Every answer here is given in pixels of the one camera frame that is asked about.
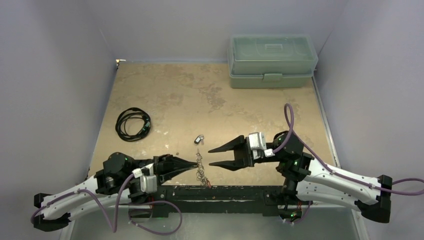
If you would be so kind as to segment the small key fob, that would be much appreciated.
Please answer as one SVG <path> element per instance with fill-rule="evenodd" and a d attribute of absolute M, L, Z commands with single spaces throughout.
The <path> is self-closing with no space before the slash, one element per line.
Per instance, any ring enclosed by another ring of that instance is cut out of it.
<path fill-rule="evenodd" d="M 193 142 L 195 145 L 203 144 L 204 135 L 203 134 L 198 135 Z"/>

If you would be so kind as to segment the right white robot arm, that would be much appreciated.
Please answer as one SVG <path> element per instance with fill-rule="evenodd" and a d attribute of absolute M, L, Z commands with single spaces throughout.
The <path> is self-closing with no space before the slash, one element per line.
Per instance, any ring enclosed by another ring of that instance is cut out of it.
<path fill-rule="evenodd" d="M 237 171 L 255 164 L 277 162 L 276 171 L 284 177 L 281 190 L 266 197 L 284 206 L 325 202 L 350 208 L 371 221 L 388 223 L 391 217 L 393 179 L 386 175 L 367 177 L 321 163 L 304 152 L 305 144 L 288 131 L 266 142 L 262 132 L 240 135 L 210 150 L 232 151 L 234 159 L 212 162 L 211 166 Z"/>

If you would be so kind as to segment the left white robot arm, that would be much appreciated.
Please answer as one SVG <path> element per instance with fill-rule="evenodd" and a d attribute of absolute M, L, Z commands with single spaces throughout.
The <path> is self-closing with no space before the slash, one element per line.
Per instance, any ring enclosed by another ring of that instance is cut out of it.
<path fill-rule="evenodd" d="M 38 230 L 53 232 L 96 208 L 105 212 L 110 206 L 117 209 L 119 205 L 151 203 L 162 184 L 197 166 L 172 154 L 134 159 L 114 152 L 101 170 L 82 183 L 56 194 L 36 194 L 37 210 L 30 222 Z"/>

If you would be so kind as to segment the silver foot-shaped keyring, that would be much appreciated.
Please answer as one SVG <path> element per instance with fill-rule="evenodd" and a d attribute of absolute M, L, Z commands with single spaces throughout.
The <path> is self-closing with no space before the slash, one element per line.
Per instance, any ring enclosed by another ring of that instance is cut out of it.
<path fill-rule="evenodd" d="M 200 184 L 206 188 L 211 188 L 211 182 L 205 175 L 205 168 L 202 163 L 202 155 L 200 150 L 198 149 L 196 152 L 196 164 L 197 164 L 197 172 L 196 172 L 196 180 L 200 182 Z"/>

